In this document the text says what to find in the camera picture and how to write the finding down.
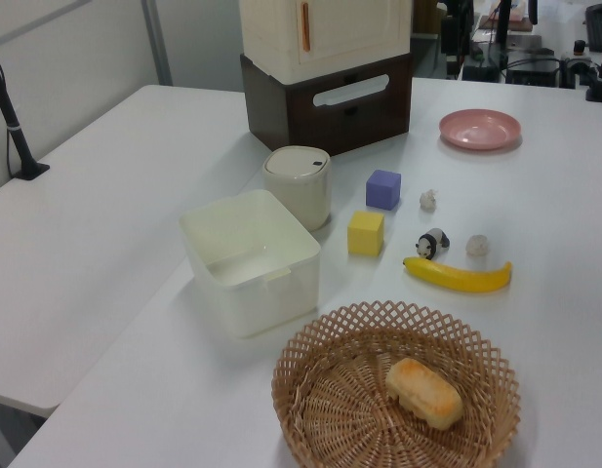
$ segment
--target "blue cube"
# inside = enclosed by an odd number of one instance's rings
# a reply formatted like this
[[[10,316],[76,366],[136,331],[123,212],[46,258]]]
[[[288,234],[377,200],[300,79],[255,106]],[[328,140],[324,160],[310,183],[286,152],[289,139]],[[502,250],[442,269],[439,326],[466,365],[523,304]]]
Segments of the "blue cube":
[[[366,182],[366,205],[382,210],[393,210],[400,201],[400,178],[398,173],[374,171]]]

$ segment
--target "bread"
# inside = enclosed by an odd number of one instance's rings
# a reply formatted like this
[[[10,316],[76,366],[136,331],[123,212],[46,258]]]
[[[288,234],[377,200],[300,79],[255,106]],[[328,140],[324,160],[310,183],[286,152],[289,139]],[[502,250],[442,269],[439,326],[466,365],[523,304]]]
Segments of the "bread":
[[[463,416],[463,402],[455,387],[415,359],[394,364],[385,385],[389,397],[440,431]]]

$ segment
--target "plate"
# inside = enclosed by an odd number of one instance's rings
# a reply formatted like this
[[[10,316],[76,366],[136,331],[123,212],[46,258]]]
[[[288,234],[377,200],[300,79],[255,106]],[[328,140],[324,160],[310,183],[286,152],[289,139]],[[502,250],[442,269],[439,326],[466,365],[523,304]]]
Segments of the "plate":
[[[430,428],[388,396],[385,376],[405,357],[460,393],[463,418]],[[362,302],[306,325],[272,378],[281,429],[303,467],[488,467],[519,422],[518,383],[498,348],[468,325],[405,302]]]
[[[439,122],[441,136],[467,149],[508,146],[521,134],[519,122],[510,115],[489,109],[466,109],[448,114]]]

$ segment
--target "banana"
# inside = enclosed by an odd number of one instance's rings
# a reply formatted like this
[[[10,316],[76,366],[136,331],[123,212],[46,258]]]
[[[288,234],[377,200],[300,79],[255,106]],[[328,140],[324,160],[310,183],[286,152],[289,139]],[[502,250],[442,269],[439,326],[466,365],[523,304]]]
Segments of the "banana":
[[[513,267],[508,261],[500,270],[462,270],[418,256],[408,256],[403,263],[407,270],[418,278],[434,285],[465,293],[488,293],[506,286],[511,281]]]

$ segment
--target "brown drawer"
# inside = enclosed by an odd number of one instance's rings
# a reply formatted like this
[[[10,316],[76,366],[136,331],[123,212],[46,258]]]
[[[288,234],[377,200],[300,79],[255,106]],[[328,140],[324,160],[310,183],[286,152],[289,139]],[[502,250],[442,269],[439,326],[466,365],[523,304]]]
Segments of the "brown drawer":
[[[282,85],[241,56],[249,128],[268,148],[314,146],[331,155],[409,131],[411,54]],[[316,106],[319,93],[386,75],[384,90]]]

